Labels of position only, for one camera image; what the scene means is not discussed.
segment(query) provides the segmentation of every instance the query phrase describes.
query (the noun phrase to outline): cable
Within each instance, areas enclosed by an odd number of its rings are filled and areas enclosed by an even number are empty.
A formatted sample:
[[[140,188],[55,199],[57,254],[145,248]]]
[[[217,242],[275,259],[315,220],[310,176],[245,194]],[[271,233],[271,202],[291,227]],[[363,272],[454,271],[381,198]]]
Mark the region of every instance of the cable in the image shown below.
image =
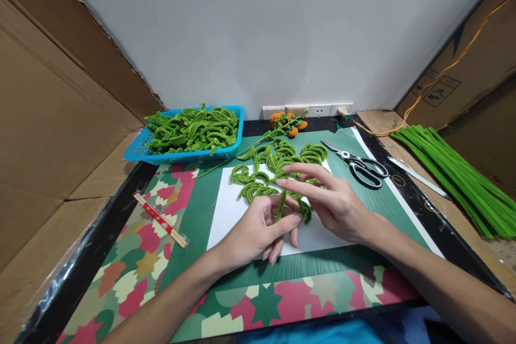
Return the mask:
[[[450,64],[450,66],[448,66],[447,68],[445,68],[443,71],[441,71],[439,74],[437,74],[437,76],[434,78],[433,81],[431,81],[429,84],[425,85],[421,91],[419,92],[419,95],[418,95],[418,98],[415,100],[414,104],[408,108],[406,111],[405,111],[405,114],[403,116],[403,121],[402,123],[395,129],[391,129],[391,130],[388,130],[388,131],[385,131],[385,132],[381,132],[381,133],[374,133],[372,131],[370,131],[369,129],[365,128],[362,124],[358,123],[357,121],[355,121],[354,119],[352,119],[351,121],[353,121],[356,125],[358,125],[359,127],[361,127],[362,129],[364,129],[366,132],[368,132],[369,134],[372,134],[372,135],[375,135],[375,136],[378,136],[378,137],[383,137],[383,136],[386,136],[386,135],[389,135],[391,133],[394,133],[396,132],[397,130],[401,129],[403,127],[403,125],[405,125],[405,123],[407,122],[407,118],[409,117],[409,114],[410,112],[415,108],[415,106],[419,103],[419,101],[421,101],[421,97],[423,96],[423,93],[425,92],[425,90],[430,87],[431,85],[433,85],[435,82],[437,82],[444,74],[446,74],[448,72],[449,69],[455,67],[460,61],[461,59],[468,53],[469,49],[471,48],[471,45],[475,42],[475,40],[477,40],[478,36],[480,35],[480,32],[482,30],[482,28],[484,28],[484,25],[488,22],[488,20],[494,15],[494,13],[496,11],[498,11],[500,8],[502,8],[509,0],[503,0],[500,4],[498,4],[485,18],[484,20],[480,23],[480,26],[478,27],[477,29],[477,32],[475,33],[475,35],[473,35],[473,37],[471,38],[471,40],[469,41],[469,43],[464,47],[464,50],[462,50],[462,53],[458,56],[458,58],[452,63]]]

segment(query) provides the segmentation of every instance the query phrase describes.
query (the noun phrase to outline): green cutting mat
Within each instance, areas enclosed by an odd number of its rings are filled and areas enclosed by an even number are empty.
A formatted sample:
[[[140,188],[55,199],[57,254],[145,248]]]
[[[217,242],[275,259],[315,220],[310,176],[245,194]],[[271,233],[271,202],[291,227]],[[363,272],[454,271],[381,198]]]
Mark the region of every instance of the green cutting mat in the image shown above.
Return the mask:
[[[259,138],[243,138],[240,149],[248,147]],[[329,131],[300,133],[288,141],[299,153],[309,142],[319,144],[321,140],[326,140],[355,156],[368,156],[351,128],[340,129],[335,134]],[[199,174],[213,168],[219,162],[203,162],[200,164]],[[190,237],[190,245],[186,249],[173,249],[160,289],[168,285],[206,251],[222,169],[239,164],[242,164],[242,161],[231,160],[223,167],[217,168],[196,181],[180,228],[181,233]],[[328,156],[328,164],[335,176],[344,177],[350,182],[352,188],[370,210],[382,214],[417,243],[429,248],[387,184],[384,184],[379,190],[370,190],[362,186],[353,177],[347,164],[332,152]],[[386,264],[385,258],[361,245],[293,254],[280,257],[273,267],[267,262],[254,261],[223,277],[211,288],[209,293]]]

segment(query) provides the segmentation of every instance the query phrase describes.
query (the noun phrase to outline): electrical outlet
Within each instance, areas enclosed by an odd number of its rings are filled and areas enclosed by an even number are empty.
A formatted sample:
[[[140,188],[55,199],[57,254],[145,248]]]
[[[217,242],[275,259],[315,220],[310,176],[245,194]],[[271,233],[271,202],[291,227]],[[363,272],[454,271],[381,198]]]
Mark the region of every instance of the electrical outlet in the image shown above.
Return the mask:
[[[348,113],[351,113],[352,109],[353,109],[353,103],[344,102],[341,104],[332,105],[332,108],[329,110],[329,115],[331,117],[333,117],[333,116],[336,116],[337,114],[339,114],[339,112],[338,112],[339,108],[344,108],[344,109],[346,109],[346,111]]]
[[[305,112],[305,110],[310,110],[310,105],[286,105],[285,113],[292,113],[295,116],[300,116]]]
[[[311,105],[308,116],[309,117],[327,117],[327,116],[329,116],[329,111],[330,111],[331,107],[332,107],[331,105]]]
[[[274,113],[284,113],[285,106],[262,106],[263,119],[269,119]]]

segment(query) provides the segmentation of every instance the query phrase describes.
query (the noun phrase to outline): black scissor handle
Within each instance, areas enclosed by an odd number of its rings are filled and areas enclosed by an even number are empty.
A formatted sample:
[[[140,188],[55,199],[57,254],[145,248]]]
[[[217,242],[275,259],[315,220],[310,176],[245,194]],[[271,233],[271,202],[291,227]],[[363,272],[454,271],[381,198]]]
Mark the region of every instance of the black scissor handle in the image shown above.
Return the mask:
[[[351,169],[353,176],[355,176],[355,179],[357,179],[359,183],[365,185],[367,188],[380,189],[383,186],[383,181],[377,176],[379,173],[378,171],[376,171],[377,174],[373,174],[370,172],[371,168],[366,169],[363,166],[357,164],[355,161],[351,161],[349,163],[349,168]]]
[[[376,161],[375,159],[370,159],[368,157],[355,157],[355,160],[359,161],[361,164],[363,164],[361,165],[363,168],[367,169],[370,173],[378,176],[379,178],[386,178],[389,175],[389,171],[387,171],[387,168],[385,168],[383,164]],[[378,168],[372,167],[368,164],[374,164]]]

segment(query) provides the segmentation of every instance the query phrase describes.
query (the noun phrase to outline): forearm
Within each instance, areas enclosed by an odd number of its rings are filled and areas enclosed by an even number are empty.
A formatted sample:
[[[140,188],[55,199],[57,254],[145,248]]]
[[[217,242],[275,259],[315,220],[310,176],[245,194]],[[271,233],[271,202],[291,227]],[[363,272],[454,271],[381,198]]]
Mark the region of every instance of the forearm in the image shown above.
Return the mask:
[[[225,273],[218,253],[209,250],[120,324],[103,344],[168,343],[199,299]]]
[[[467,342],[516,341],[516,305],[382,219],[368,244],[386,256]]]

